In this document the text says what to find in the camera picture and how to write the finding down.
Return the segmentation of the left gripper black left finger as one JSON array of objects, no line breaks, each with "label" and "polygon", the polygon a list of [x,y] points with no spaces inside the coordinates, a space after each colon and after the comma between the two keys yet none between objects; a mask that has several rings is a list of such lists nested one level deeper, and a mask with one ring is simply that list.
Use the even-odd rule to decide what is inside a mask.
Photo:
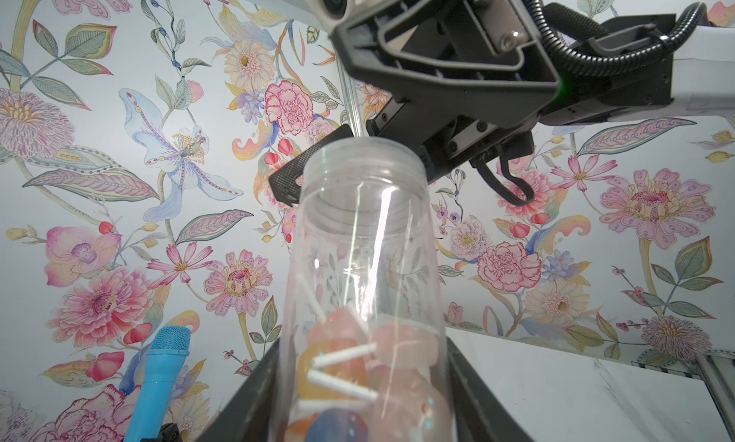
[{"label": "left gripper black left finger", "polygon": [[277,394],[279,343],[266,352],[234,397],[198,442],[266,442]]}]

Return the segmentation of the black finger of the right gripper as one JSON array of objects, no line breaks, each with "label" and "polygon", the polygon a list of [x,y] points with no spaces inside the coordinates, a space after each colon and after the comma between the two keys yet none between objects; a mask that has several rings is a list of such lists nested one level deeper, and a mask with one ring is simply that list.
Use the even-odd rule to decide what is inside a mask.
[{"label": "black finger of the right gripper", "polygon": [[276,170],[269,176],[268,185],[272,190],[275,199],[289,207],[298,204],[301,196],[302,186],[298,183],[299,179],[304,176],[304,169],[307,162],[315,156],[322,148],[329,144],[352,138],[354,136],[352,129],[348,124],[343,124],[332,131],[327,137],[324,137],[306,149],[303,153],[296,156],[293,160]]},{"label": "black finger of the right gripper", "polygon": [[352,78],[501,128],[536,119],[561,88],[522,0],[385,0],[332,42]]}]

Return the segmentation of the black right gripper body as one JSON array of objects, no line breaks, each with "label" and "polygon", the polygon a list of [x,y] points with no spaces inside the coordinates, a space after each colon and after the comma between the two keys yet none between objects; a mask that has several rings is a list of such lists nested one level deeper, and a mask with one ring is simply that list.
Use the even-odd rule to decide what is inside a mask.
[{"label": "black right gripper body", "polygon": [[409,147],[436,180],[470,163],[489,183],[488,165],[507,165],[532,151],[532,130],[545,126],[602,124],[616,118],[660,118],[673,103],[675,15],[622,16],[604,23],[543,0],[522,0],[539,29],[542,46],[559,74],[557,97],[537,118],[511,128],[440,108],[392,99],[367,124],[369,134]]}]

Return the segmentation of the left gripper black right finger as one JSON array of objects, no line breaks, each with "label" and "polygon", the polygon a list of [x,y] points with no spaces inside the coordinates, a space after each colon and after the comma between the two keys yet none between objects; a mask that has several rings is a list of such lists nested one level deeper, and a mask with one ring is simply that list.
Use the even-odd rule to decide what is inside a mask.
[{"label": "left gripper black right finger", "polygon": [[451,339],[447,351],[457,441],[532,442]]}]

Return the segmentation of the small clear jar of candies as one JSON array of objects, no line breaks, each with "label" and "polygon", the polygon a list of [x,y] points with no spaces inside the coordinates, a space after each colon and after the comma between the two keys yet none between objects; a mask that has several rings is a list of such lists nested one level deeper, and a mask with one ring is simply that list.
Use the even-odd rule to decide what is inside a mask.
[{"label": "small clear jar of candies", "polygon": [[453,441],[426,172],[381,138],[304,168],[279,340],[272,441]]}]

